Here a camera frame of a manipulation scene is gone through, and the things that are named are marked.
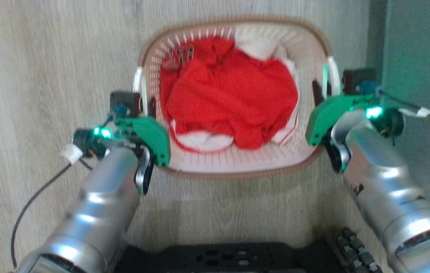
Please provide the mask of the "white laundry basket brown rim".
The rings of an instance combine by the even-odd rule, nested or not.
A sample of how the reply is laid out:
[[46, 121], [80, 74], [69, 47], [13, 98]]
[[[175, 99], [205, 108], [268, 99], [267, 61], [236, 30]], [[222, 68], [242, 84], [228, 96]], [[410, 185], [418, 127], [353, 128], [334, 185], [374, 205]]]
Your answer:
[[149, 99], [156, 97], [156, 121], [166, 129], [159, 95], [162, 60], [175, 47], [212, 36], [226, 39], [239, 36], [266, 38], [281, 43], [295, 65], [295, 81], [299, 91], [297, 128], [284, 145], [267, 144], [258, 150], [229, 147], [221, 152], [199, 154], [183, 150], [171, 140], [169, 170], [179, 173], [236, 175], [305, 166], [317, 157], [320, 148], [306, 142], [305, 132], [310, 114], [315, 109], [312, 81], [330, 83], [333, 95], [341, 88], [339, 71], [331, 45], [322, 31], [308, 20], [289, 17], [235, 17], [174, 25], [158, 31], [145, 44], [138, 60], [132, 91], [140, 93], [144, 113]]

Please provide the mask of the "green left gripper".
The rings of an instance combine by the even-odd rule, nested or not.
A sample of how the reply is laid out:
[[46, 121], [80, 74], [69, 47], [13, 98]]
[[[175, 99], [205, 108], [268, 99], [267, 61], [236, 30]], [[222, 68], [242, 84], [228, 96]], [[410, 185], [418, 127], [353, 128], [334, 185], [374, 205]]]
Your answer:
[[136, 145], [145, 145], [156, 157], [158, 166], [169, 166], [171, 161], [170, 135], [156, 121], [156, 97], [149, 99], [147, 115], [117, 119], [114, 122], [119, 134]]

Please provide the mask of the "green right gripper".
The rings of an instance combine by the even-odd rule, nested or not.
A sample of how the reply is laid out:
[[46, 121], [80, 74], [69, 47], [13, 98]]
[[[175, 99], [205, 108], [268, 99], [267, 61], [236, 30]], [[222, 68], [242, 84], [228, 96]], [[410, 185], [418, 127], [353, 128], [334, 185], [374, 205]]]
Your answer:
[[310, 114], [305, 130], [305, 140], [310, 146], [322, 144], [322, 138], [329, 128], [348, 111], [367, 108], [371, 105], [373, 95], [331, 96], [325, 99], [322, 85], [315, 79], [312, 81], [315, 109]]

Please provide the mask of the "grey red checked cloth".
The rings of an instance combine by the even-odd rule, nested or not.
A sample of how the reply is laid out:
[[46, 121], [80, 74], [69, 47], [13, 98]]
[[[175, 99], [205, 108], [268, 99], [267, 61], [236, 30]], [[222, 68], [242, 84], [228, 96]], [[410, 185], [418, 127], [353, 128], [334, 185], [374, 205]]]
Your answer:
[[193, 57], [194, 47], [192, 45], [183, 45], [171, 50], [162, 65], [167, 71], [178, 71], [191, 61]]

